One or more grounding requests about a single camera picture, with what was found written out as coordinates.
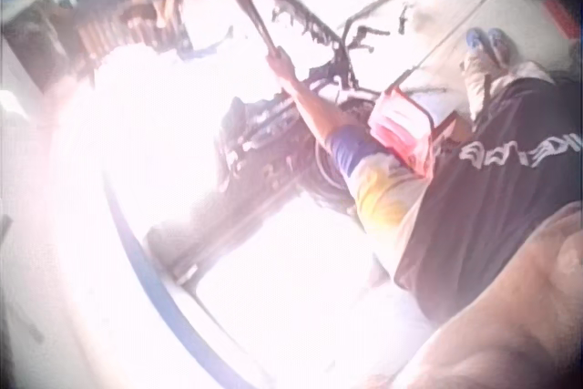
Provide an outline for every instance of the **garage floor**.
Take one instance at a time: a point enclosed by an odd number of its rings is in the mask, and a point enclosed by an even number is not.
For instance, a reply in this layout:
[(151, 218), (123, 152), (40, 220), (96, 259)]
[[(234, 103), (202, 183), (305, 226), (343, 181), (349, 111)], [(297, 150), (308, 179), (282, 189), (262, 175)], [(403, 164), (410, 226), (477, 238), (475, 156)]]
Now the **garage floor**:
[[(331, 26), (339, 26), (349, 15), (374, 0), (304, 1)], [(404, 1), (414, 4), (414, 9), (405, 35), (399, 36), (396, 32), (397, 17)], [(393, 34), (387, 38), (371, 37), (370, 43), (376, 46), (372, 55), (354, 53), (355, 68), (362, 84), (376, 89), (388, 85), (405, 68), (423, 57), (479, 1), (393, 0), (366, 21), (369, 26), (388, 28)], [(470, 26), (503, 28), (515, 39), (522, 57), (533, 59), (549, 69), (568, 65), (568, 41), (556, 29), (540, 1), (489, 0), (428, 60), (424, 69), (405, 84), (407, 87), (446, 86), (453, 90), (452, 93), (427, 100), (427, 105), (434, 112), (465, 107), (458, 65), (465, 51), (465, 30)], [(65, 337), (68, 333), (66, 314), (59, 305), (61, 296), (56, 292), (58, 288), (53, 281), (56, 264), (43, 245), (43, 239), (48, 235), (48, 223), (40, 220), (43, 214), (39, 209), (46, 207), (43, 201), (46, 196), (42, 194), (42, 173), (47, 169), (46, 143), (43, 141), (46, 133), (25, 123), (11, 121), (12, 117), (4, 114), (2, 119), (3, 204), (5, 213), (15, 221), (5, 240), (2, 283), (7, 300), (17, 302), (46, 337), (44, 343), (35, 344), (24, 333), (22, 324), (11, 319), (10, 327), (15, 332), (12, 339), (21, 342), (15, 348), (16, 369), (21, 372), (27, 370), (29, 379), (25, 380), (26, 387), (41, 387), (41, 382), (43, 387), (90, 387), (81, 374), (77, 378), (65, 378), (65, 370), (56, 376), (53, 370), (48, 369), (50, 364), (57, 366), (57, 363), (46, 360), (47, 357), (73, 358), (77, 356), (77, 347), (73, 339)], [(398, 344), (391, 331), (396, 322), (388, 316), (393, 313), (390, 312), (392, 301), (386, 298), (387, 293), (392, 292), (376, 293), (376, 304), (368, 304), (372, 310), (360, 312), (358, 318), (343, 328), (345, 342), (339, 345), (340, 363), (349, 363), (351, 358), (359, 356), (358, 373), (362, 376), (370, 372), (395, 373), (407, 359), (404, 355), (411, 355), (422, 342), (416, 339), (413, 348), (403, 348)], [(401, 318), (406, 320), (406, 312)], [(357, 339), (361, 336), (373, 339), (377, 345), (372, 347), (367, 343), (358, 343)], [(378, 354), (366, 354), (371, 350)], [(69, 366), (67, 370), (71, 372), (73, 368)], [(69, 386), (63, 384), (65, 380), (70, 383)]]

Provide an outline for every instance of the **blue line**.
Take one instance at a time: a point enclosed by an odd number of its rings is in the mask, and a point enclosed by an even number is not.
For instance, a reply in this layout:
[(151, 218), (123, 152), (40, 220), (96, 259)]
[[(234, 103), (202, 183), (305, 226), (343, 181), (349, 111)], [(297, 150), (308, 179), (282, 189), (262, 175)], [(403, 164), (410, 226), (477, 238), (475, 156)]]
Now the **blue line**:
[(180, 311), (168, 290), (159, 278), (156, 270), (148, 260), (138, 239), (131, 231), (118, 199), (109, 181), (104, 177), (104, 189), (116, 224), (119, 239), (126, 251), (129, 262), (139, 279), (144, 292), (149, 297), (166, 325), (177, 339), (184, 345), (190, 355), (202, 366), (210, 376), (225, 389), (254, 389), (254, 387), (238, 375), (217, 353), (200, 337), (194, 327)]

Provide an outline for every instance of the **black shirt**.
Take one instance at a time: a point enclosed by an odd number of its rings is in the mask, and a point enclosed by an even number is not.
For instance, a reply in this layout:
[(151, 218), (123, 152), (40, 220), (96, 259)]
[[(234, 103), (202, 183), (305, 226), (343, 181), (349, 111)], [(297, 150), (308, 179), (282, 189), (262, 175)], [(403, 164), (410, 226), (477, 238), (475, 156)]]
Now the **black shirt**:
[(439, 167), (395, 274), (427, 317), (444, 322), (466, 307), (540, 222), (581, 199), (580, 104), (520, 79)]

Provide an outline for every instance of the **concrete floor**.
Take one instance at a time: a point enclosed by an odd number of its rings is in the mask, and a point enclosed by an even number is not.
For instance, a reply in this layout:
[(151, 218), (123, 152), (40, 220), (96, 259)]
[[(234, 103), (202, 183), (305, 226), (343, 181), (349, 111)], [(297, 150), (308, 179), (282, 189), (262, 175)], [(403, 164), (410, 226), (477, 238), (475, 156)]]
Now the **concrete floor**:
[[(358, 11), (362, 4), (373, 0), (305, 1), (329, 24), (337, 26)], [(375, 53), (371, 56), (363, 53), (354, 55), (355, 68), (365, 86), (381, 89), (388, 85), (403, 69), (427, 53), (479, 2), (395, 0), (367, 20), (367, 24), (379, 28), (388, 26), (396, 31), (403, 1), (414, 4), (405, 36), (394, 32), (385, 40), (371, 38), (371, 42), (378, 43)], [(523, 58), (533, 59), (551, 69), (568, 65), (568, 41), (555, 28), (539, 1), (489, 0), (405, 84), (408, 87), (431, 85), (451, 88), (452, 93), (427, 99), (427, 105), (435, 112), (465, 107), (458, 65), (465, 51), (465, 30), (470, 26), (482, 26), (484, 29), (502, 27), (515, 39)], [(68, 319), (56, 281), (55, 258), (45, 246), (45, 238), (50, 231), (43, 186), (47, 172), (46, 133), (11, 117), (4, 114), (2, 118), (2, 196), (4, 211), (13, 217), (15, 223), (4, 244), (2, 284), (7, 300), (17, 303), (45, 336), (43, 343), (35, 343), (27, 336), (22, 324), (9, 316), (12, 340), (16, 342), (16, 368), (21, 377), (26, 377), (21, 379), (24, 387), (91, 387), (87, 363), (77, 349), (77, 340), (67, 330)], [(371, 318), (364, 322), (361, 319), (358, 323), (368, 324), (367, 337), (376, 338), (379, 343), (391, 341), (386, 331), (390, 322)], [(340, 355), (344, 354), (345, 358), (351, 348), (353, 346), (347, 342)], [(400, 354), (397, 350), (395, 347), (392, 351)], [(374, 369), (385, 374), (395, 372), (395, 360), (390, 357), (390, 351), (383, 348), (379, 351), (387, 354), (386, 357), (371, 359), (370, 366), (363, 365), (363, 369)], [(55, 357), (66, 358), (65, 369), (58, 370)]]

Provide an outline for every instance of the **hand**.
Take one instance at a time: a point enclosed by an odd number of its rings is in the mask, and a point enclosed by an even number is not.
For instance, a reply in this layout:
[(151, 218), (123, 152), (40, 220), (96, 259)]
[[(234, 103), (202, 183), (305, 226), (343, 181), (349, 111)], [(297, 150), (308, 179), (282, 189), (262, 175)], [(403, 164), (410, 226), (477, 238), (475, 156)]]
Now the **hand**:
[(267, 55), (267, 64), (278, 78), (281, 87), (291, 94), (297, 88), (299, 81), (295, 76), (295, 67), (288, 54), (281, 47), (278, 47), (277, 55)]

